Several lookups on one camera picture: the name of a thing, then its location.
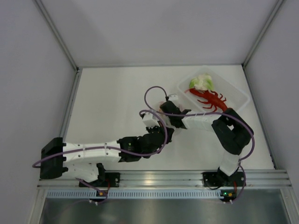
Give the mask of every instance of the white tabletop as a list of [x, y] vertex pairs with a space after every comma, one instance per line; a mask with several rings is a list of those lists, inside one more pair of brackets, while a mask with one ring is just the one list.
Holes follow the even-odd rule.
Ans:
[[[66, 136], [72, 143], [103, 143], [146, 132], [138, 115], [147, 109], [144, 92], [160, 85], [168, 94], [177, 93], [177, 83], [201, 66], [92, 68], [83, 69]], [[240, 65], [209, 66], [250, 95]], [[149, 93], [149, 102], [163, 101], [161, 90]], [[274, 169], [269, 150], [251, 101], [239, 115], [255, 132], [253, 154], [242, 162], [245, 169]], [[131, 163], [103, 163], [106, 170], [209, 170], [217, 169], [224, 152], [214, 133], [180, 130], [160, 154]], [[246, 155], [251, 143], [242, 155]]]

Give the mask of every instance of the white plastic bin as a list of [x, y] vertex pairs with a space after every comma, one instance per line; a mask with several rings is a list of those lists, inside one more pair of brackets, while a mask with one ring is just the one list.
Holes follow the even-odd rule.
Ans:
[[223, 99], [226, 97], [227, 101], [225, 102], [225, 104], [227, 105], [227, 107], [231, 107], [235, 111], [240, 112], [250, 102], [250, 97], [248, 94], [223, 79], [220, 75], [216, 74], [211, 69], [204, 67], [196, 72], [192, 72], [191, 74], [187, 75], [177, 85], [180, 95], [185, 96], [186, 99], [188, 99], [196, 109], [199, 109], [200, 112], [211, 112], [214, 110], [214, 107], [212, 109], [205, 109], [203, 107], [207, 107], [210, 105], [205, 105], [197, 101], [198, 99], [206, 101], [205, 99], [199, 98], [191, 94], [189, 91], [187, 93], [184, 92], [189, 89], [191, 80], [203, 73], [208, 73], [212, 77], [214, 91], [218, 94], [221, 93], [223, 95]]

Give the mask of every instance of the red lobster toy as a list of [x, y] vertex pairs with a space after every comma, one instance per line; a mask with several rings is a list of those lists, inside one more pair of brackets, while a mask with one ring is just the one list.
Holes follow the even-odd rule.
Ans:
[[211, 91], [209, 92], [209, 90], [207, 91], [198, 91], [195, 88], [192, 89], [188, 89], [185, 92], [190, 91], [190, 93], [192, 93], [193, 95], [196, 95], [198, 97], [202, 97], [204, 99], [206, 99], [207, 101], [200, 101], [199, 99], [197, 101], [203, 103], [203, 104], [211, 104], [210, 107], [203, 107], [205, 109], [212, 109], [212, 107], [215, 107], [215, 110], [213, 112], [215, 112], [217, 110], [217, 107], [219, 107], [220, 109], [222, 109], [222, 111], [226, 111], [227, 110], [227, 106], [225, 105], [225, 101], [226, 98], [224, 98], [224, 100], [221, 100], [223, 98], [223, 95], [220, 93], [221, 97], [218, 98], [218, 93]]

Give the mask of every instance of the white wall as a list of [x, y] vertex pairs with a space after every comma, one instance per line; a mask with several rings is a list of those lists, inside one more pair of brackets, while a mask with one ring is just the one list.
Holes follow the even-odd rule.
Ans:
[[43, 0], [79, 66], [241, 64], [276, 0]]
[[247, 72], [275, 159], [299, 198], [299, 1], [288, 0]]
[[0, 6], [0, 223], [25, 223], [42, 147], [59, 134], [74, 71], [31, 0]]

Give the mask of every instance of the metal vent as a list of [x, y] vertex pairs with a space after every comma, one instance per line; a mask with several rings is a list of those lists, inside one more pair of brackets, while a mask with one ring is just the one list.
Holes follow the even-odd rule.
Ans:
[[[96, 196], [95, 190], [70, 189], [49, 190], [47, 198], [103, 198]], [[111, 189], [111, 199], [185, 199], [185, 198], [222, 198], [220, 190], [121, 190]]]

